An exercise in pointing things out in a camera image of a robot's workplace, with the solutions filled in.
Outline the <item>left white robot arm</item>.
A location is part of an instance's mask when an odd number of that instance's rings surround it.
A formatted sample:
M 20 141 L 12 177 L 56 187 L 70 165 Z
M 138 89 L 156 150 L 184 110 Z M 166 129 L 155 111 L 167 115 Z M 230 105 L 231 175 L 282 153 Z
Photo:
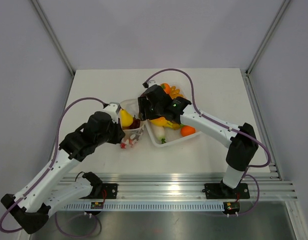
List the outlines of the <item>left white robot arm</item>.
M 118 144 L 125 133 L 119 114 L 97 111 L 59 144 L 56 156 L 22 190 L 5 194 L 0 200 L 21 229 L 33 234 L 41 229 L 59 209 L 80 198 L 96 199 L 104 195 L 103 182 L 92 172 L 81 180 L 52 193 L 53 188 L 70 170 L 79 165 L 102 144 Z

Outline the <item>white plastic food tray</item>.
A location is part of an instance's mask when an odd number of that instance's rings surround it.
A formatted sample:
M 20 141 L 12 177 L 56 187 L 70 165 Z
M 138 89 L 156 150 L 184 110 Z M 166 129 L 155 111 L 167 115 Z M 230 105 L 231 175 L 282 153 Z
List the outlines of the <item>white plastic food tray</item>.
M 167 108 L 165 109 L 163 116 L 167 121 L 173 122 L 173 123 L 177 123 L 177 124 L 182 124 L 180 122 L 180 114 L 183 112 L 183 108 L 190 105 L 191 102 L 183 97 L 177 97 L 175 99 L 172 99 L 172 102 L 167 106 Z M 173 130 L 171 128 L 168 127 L 164 127 L 164 131 L 165 131 L 165 137 L 166 137 L 166 143 L 165 144 L 160 144 L 158 142 L 158 140 L 156 139 L 154 132 L 153 132 L 153 126 L 154 124 L 152 124 L 150 122 L 150 119 L 147 120 L 143 120 L 145 121 L 146 124 L 146 128 L 148 130 L 149 136 L 153 142 L 153 144 L 156 147 L 166 147 L 166 146 L 171 146 L 171 145 L 175 145 L 175 144 L 179 144 L 185 140 L 194 138 L 196 136 L 198 136 L 201 132 L 196 130 L 195 134 L 186 136 L 186 137 L 182 137 L 180 130 Z

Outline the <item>yellow lemon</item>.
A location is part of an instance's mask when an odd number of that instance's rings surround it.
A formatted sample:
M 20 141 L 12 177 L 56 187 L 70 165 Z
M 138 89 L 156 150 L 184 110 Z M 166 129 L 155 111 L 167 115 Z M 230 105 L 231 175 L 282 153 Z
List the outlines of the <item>yellow lemon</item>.
M 126 110 L 122 109 L 120 112 L 121 116 L 121 125 L 123 128 L 129 127 L 133 122 L 133 116 L 127 112 Z

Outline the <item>purple grape bunch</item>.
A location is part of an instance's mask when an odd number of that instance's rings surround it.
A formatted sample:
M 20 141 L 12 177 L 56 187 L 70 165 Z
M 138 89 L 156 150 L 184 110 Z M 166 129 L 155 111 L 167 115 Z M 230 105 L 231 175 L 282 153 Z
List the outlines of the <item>purple grape bunch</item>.
M 129 129 L 133 130 L 133 129 L 137 129 L 140 127 L 141 124 L 141 120 L 138 118 L 134 118 L 132 124 L 129 126 Z

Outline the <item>clear zip top bag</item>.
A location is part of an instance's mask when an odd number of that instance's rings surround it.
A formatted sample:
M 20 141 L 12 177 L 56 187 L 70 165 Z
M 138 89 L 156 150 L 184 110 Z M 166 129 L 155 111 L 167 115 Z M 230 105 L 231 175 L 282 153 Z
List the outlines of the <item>clear zip top bag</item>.
M 125 133 L 120 143 L 122 149 L 134 147 L 144 134 L 144 121 L 139 118 L 139 106 L 137 99 L 128 99 L 120 103 L 120 122 Z

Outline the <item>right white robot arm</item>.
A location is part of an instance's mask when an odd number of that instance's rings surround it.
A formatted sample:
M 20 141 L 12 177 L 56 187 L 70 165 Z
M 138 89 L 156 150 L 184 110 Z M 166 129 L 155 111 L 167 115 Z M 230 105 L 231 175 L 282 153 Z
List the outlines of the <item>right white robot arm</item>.
M 191 126 L 212 137 L 228 149 L 227 169 L 219 184 L 212 190 L 216 198 L 235 198 L 238 185 L 259 145 L 252 125 L 225 123 L 213 116 L 198 112 L 194 104 L 183 97 L 172 99 L 161 86 L 144 84 L 145 92 L 138 97 L 139 116 L 142 120 L 166 120 Z

